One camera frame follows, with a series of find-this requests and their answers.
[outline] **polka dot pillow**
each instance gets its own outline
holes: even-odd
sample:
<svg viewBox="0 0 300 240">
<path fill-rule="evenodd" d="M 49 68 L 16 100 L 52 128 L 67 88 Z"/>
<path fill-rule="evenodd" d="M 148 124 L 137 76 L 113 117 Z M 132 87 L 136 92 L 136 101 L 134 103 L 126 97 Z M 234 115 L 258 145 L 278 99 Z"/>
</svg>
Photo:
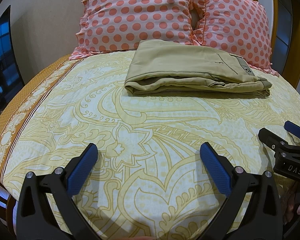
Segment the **polka dot pillow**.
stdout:
<svg viewBox="0 0 300 240">
<path fill-rule="evenodd" d="M 79 46 L 70 59 L 136 49 L 141 40 L 192 45 L 192 0 L 83 0 Z"/>
<path fill-rule="evenodd" d="M 193 4 L 202 15 L 195 41 L 242 56 L 250 67 L 279 76 L 271 69 L 269 22 L 262 5 L 253 0 L 193 0 Z"/>
</svg>

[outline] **yellow patterned bedsheet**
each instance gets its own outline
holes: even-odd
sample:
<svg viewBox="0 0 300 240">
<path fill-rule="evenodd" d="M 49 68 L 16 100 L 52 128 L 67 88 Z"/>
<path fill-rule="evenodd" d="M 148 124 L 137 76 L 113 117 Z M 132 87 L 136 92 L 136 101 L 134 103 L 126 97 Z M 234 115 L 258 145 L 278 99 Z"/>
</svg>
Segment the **yellow patterned bedsheet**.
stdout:
<svg viewBox="0 0 300 240">
<path fill-rule="evenodd" d="M 300 125 L 300 95 L 282 77 L 253 70 L 273 84 L 268 98 L 213 92 L 131 96 L 123 83 L 133 55 L 65 61 L 32 84 L 21 104 L 13 110 L 10 104 L 0 120 L 0 180 L 18 199 L 28 171 L 51 173 L 92 142 L 99 159 L 75 202 L 101 237 L 191 239 L 225 199 L 202 165 L 200 145 L 210 142 L 248 172 L 271 170 L 273 152 L 260 143 L 258 131 L 266 127 L 300 145 L 283 128 L 286 120 Z M 291 183 L 275 179 L 280 192 Z M 51 195 L 49 201 L 68 231 Z"/>
</svg>

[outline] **bedsheet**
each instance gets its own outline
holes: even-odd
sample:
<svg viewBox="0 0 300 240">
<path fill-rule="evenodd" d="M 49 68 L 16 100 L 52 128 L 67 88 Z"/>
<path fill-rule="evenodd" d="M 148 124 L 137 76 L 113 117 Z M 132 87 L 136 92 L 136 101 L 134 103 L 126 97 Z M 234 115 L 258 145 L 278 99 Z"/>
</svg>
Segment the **bedsheet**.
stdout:
<svg viewBox="0 0 300 240">
<path fill-rule="evenodd" d="M 247 172 L 272 170 L 273 152 L 260 143 L 258 131 L 266 127 L 300 145 L 283 127 L 286 120 L 300 125 L 300 95 L 281 76 L 252 70 L 273 84 L 269 97 L 132 96 L 123 86 L 133 55 L 65 60 L 26 85 L 0 117 L 0 181 L 18 200 L 28 171 L 51 173 L 92 142 L 99 158 L 74 201 L 102 238 L 192 239 L 225 199 L 199 158 L 200 145 L 208 141 Z M 291 184 L 275 179 L 281 194 Z M 68 231 L 50 194 L 48 199 Z M 249 199 L 247 194 L 233 229 Z"/>
</svg>

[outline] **bed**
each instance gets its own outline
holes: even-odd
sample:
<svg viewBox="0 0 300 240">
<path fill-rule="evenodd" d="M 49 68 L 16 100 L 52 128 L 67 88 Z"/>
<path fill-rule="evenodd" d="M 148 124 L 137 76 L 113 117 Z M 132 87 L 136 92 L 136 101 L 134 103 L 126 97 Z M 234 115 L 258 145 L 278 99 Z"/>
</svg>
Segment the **bed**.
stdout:
<svg viewBox="0 0 300 240">
<path fill-rule="evenodd" d="M 224 200 L 202 165 L 200 145 L 210 142 L 248 172 L 271 170 L 273 152 L 258 131 L 266 127 L 300 145 L 283 127 L 286 120 L 300 125 L 300 95 L 281 76 L 253 70 L 273 84 L 269 97 L 130 96 L 123 83 L 134 52 L 75 61 L 65 56 L 32 79 L 0 116 L 0 181 L 18 200 L 28 171 L 51 173 L 93 142 L 98 162 L 75 203 L 97 233 L 190 239 Z M 278 175 L 275 180 L 280 194 L 291 184 Z M 49 201 L 68 231 L 51 195 Z"/>
</svg>

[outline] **folded khaki pants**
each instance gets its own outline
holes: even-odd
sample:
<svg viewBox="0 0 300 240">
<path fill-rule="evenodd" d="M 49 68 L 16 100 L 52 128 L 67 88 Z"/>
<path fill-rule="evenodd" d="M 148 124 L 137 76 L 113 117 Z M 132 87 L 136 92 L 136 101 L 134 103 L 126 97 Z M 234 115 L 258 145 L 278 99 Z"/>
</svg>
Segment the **folded khaki pants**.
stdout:
<svg viewBox="0 0 300 240">
<path fill-rule="evenodd" d="M 141 41 L 124 83 L 134 95 L 161 91 L 218 91 L 269 96 L 272 86 L 246 61 L 204 46 Z"/>
</svg>

